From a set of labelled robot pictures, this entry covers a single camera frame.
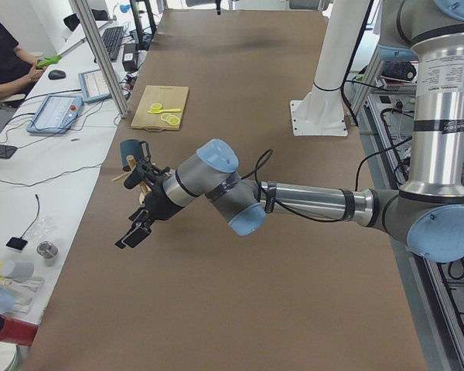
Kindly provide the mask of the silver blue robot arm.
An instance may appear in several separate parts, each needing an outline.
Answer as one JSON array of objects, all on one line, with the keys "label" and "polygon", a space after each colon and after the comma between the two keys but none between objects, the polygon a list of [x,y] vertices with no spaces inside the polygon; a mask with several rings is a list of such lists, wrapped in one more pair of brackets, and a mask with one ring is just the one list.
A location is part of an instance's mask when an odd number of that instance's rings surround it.
[{"label": "silver blue robot arm", "polygon": [[117,242],[136,247],[156,221],[168,220],[205,196],[238,235],[257,230],[281,207],[319,223],[354,221],[387,233],[426,259],[464,257],[464,1],[386,1],[380,50],[408,47],[418,80],[408,180],[399,190],[324,189],[260,182],[239,175],[232,148],[213,139],[176,170],[138,160],[125,187],[149,187]]}]

